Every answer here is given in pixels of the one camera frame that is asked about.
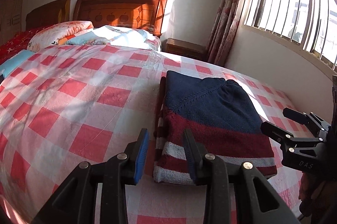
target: pink floral curtain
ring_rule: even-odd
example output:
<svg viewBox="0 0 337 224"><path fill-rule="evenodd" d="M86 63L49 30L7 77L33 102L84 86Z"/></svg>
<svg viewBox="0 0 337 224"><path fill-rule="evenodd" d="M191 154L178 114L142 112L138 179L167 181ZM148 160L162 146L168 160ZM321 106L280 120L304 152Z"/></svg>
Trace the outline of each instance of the pink floral curtain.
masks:
<svg viewBox="0 0 337 224"><path fill-rule="evenodd" d="M245 0L221 0L207 44L207 62L224 66L233 44Z"/></svg>

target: window bars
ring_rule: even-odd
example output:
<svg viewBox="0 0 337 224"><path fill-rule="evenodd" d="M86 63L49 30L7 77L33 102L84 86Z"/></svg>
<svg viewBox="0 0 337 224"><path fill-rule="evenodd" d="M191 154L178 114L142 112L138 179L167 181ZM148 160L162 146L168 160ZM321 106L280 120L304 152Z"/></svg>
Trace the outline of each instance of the window bars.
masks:
<svg viewBox="0 0 337 224"><path fill-rule="evenodd" d="M250 0L245 24L287 39L337 71L334 0Z"/></svg>

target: wooden headboard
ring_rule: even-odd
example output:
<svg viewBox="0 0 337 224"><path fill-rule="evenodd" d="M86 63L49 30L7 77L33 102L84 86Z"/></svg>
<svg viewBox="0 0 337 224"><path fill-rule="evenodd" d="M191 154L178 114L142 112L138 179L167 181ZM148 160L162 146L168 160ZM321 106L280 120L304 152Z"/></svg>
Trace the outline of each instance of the wooden headboard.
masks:
<svg viewBox="0 0 337 224"><path fill-rule="evenodd" d="M144 29L161 36L167 0L77 0L73 20L104 25Z"/></svg>
<svg viewBox="0 0 337 224"><path fill-rule="evenodd" d="M70 0L56 0L35 8L26 16L26 30L69 21Z"/></svg>

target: folded sweater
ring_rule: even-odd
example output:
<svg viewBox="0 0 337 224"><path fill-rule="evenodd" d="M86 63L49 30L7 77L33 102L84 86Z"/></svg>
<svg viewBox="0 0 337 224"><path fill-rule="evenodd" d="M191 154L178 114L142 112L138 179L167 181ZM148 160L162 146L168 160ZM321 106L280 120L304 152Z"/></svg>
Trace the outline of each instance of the folded sweater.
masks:
<svg viewBox="0 0 337 224"><path fill-rule="evenodd" d="M156 115L155 181L192 184L182 145L185 128L208 152L226 162L240 165L249 161L265 176L277 173L269 138L260 130L262 120L237 82L168 71L160 90L165 96L162 107L157 107L161 115Z"/></svg>

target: checkered bedsheet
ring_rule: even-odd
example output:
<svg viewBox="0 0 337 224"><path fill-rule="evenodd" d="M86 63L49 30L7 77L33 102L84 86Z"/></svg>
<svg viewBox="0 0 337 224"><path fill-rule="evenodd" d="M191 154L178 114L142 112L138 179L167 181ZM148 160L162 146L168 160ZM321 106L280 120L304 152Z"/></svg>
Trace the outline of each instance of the checkered bedsheet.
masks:
<svg viewBox="0 0 337 224"><path fill-rule="evenodd" d="M127 47L52 46L0 85L0 191L25 221L78 163L108 160L141 128L152 135L159 82L168 70L235 79L263 120L299 137L310 135L283 117L284 107L293 108L283 92L228 69ZM278 174L269 182L298 215L301 173L283 167L279 144L271 144ZM151 136L144 176L126 187L129 223L202 223L205 187L154 183L154 153Z"/></svg>

